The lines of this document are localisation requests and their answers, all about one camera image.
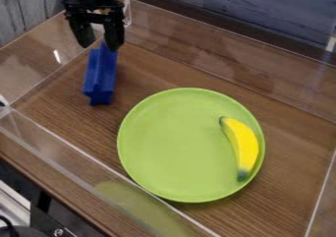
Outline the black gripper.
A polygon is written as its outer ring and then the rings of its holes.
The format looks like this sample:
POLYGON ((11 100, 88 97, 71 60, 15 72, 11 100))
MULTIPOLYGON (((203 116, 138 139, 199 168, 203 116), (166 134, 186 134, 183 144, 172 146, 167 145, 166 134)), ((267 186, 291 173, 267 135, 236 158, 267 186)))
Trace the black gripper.
POLYGON ((66 20, 83 48, 95 41, 96 36, 91 23, 104 24, 104 38, 108 48, 116 51, 126 42, 126 4, 118 0, 80 2, 79 0, 63 0, 66 20))

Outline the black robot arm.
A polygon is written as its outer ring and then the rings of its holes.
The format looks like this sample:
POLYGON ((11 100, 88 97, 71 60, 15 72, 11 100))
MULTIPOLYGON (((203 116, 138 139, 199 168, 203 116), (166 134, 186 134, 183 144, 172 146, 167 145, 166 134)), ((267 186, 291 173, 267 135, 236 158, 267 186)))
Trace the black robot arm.
POLYGON ((104 27, 104 39, 111 51, 126 42, 126 4, 119 0, 63 0, 64 17, 78 43, 87 48, 95 41, 92 25, 104 27))

